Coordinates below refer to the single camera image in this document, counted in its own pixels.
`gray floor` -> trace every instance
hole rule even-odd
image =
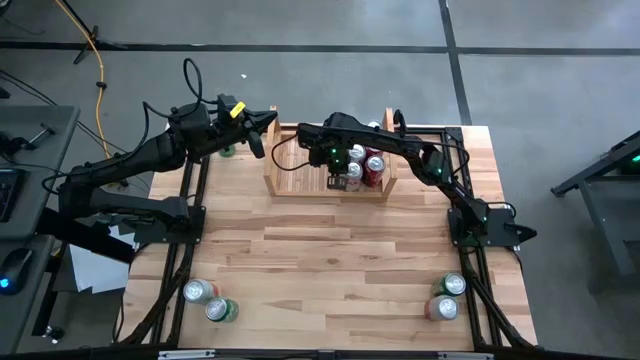
[[[189,0],[74,1],[85,20],[114,41],[218,44],[445,44],[437,0]],[[450,0],[460,46],[640,46],[640,3],[605,0]],[[80,41],[52,2],[20,1],[7,13],[41,36],[0,22],[0,38]],[[62,104],[81,107],[94,127],[97,65],[71,64],[73,51],[0,50],[3,68]],[[320,53],[103,52],[109,89],[105,135],[132,148],[142,131],[143,100],[159,109],[190,101],[181,61],[202,69],[205,93],[236,95],[252,109],[276,104],[285,121],[321,121],[332,111],[377,118],[383,107],[420,124],[459,124],[446,55]],[[461,56],[473,124],[491,130],[507,199],[518,220],[539,236],[523,246],[524,277],[536,332],[550,349],[640,357],[638,297],[587,292],[604,271],[601,242],[579,194],[549,188],[638,130],[638,57]],[[35,104],[10,85],[3,103]],[[152,134],[164,128],[152,121]],[[78,133],[64,168],[103,156]],[[144,194],[138,189],[132,193]],[[69,335],[57,348],[107,344],[117,294],[71,299],[57,318]],[[103,319],[90,316],[104,308]],[[25,339],[22,350],[48,348]]]

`wooden tabletop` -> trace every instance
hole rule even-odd
[[[463,133],[475,195],[503,200],[488,128],[463,127]],[[187,303],[181,347],[472,349],[464,296],[458,297],[461,312],[454,321],[431,322],[423,315],[433,281],[460,272],[446,223],[450,203],[437,188],[415,179],[399,159],[398,181],[386,202],[271,197],[263,161],[247,146],[238,146],[231,158],[212,157],[205,234],[191,277],[215,283],[238,302],[240,315],[233,323],[213,323],[203,306]],[[150,197],[178,195],[181,178],[181,170],[156,174]],[[155,302],[166,252],[166,245],[151,245],[133,263],[121,337]],[[488,248],[487,261],[497,303],[535,343],[513,254]],[[478,308],[489,342],[479,298]],[[163,336],[173,302],[166,315]]]

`wooden crate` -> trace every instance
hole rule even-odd
[[[387,108],[383,119],[384,130],[393,131],[393,113]],[[337,197],[337,198],[366,198],[371,200],[386,200],[398,180],[398,166],[396,156],[384,153],[387,168],[381,185],[375,188],[362,185],[358,191],[346,192],[327,189],[329,173],[326,166],[315,168],[305,166],[295,171],[283,171],[273,163],[271,149],[280,141],[295,135],[297,124],[283,123],[274,120],[267,131],[265,145],[266,161],[264,166],[264,180],[271,196],[302,196],[302,197]],[[279,146],[274,154],[278,163],[286,168],[292,168],[308,161],[309,151],[298,146],[297,139]]]

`yellow cable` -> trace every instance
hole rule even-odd
[[[82,35],[84,35],[84,37],[89,42],[89,45],[91,46],[91,49],[93,49],[93,52],[96,53],[96,57],[98,58],[98,63],[100,64],[100,82],[104,83],[104,65],[102,64],[102,58],[100,57],[100,53],[98,52],[98,49],[96,49],[96,46],[93,44],[91,37],[89,36],[89,34],[87,34],[86,31],[84,31],[84,29],[78,23],[78,21],[71,15],[71,13],[69,12],[66,6],[62,5],[59,0],[55,0],[55,2],[62,9],[62,11],[64,11],[64,13],[67,14],[69,19],[73,21],[73,23],[76,25],[78,30],[80,30]],[[107,156],[107,159],[109,159],[111,156],[109,155],[109,148],[107,147],[107,143],[104,140],[104,134],[102,133],[102,123],[100,122],[100,106],[102,106],[103,91],[104,91],[103,88],[100,88],[100,92],[98,93],[98,102],[96,103],[96,124],[98,125],[98,134],[100,134],[100,140],[102,140],[102,148],[104,149],[104,154]]]

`green soda can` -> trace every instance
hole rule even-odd
[[[460,274],[448,273],[433,284],[433,295],[459,296],[466,289],[467,284]]]
[[[238,303],[229,298],[216,296],[207,303],[207,318],[213,322],[232,322],[238,312]]]

